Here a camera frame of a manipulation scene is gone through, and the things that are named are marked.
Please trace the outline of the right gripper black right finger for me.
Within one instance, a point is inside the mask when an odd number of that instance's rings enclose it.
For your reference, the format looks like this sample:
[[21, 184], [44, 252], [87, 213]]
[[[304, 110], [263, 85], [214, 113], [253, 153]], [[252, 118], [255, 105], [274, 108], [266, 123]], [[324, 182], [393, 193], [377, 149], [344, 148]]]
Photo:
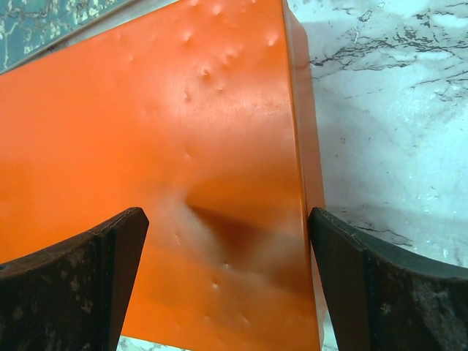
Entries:
[[369, 235], [322, 208], [309, 215], [339, 350], [466, 350], [467, 269]]

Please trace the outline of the orange metal tin lid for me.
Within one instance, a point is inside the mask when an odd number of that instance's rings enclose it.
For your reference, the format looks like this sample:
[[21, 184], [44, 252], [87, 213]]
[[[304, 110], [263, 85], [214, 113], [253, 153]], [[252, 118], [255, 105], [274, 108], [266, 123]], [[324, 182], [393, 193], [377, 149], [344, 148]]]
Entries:
[[1, 76], [1, 260], [141, 207], [127, 336], [318, 350], [306, 216], [323, 203], [285, 1], [177, 1]]

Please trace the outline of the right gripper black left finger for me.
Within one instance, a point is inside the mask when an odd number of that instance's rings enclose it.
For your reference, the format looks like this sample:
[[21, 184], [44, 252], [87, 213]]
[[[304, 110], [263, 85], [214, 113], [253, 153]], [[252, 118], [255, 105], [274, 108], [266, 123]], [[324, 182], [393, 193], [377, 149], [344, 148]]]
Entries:
[[1, 264], [1, 349], [115, 350], [148, 226], [128, 208]]

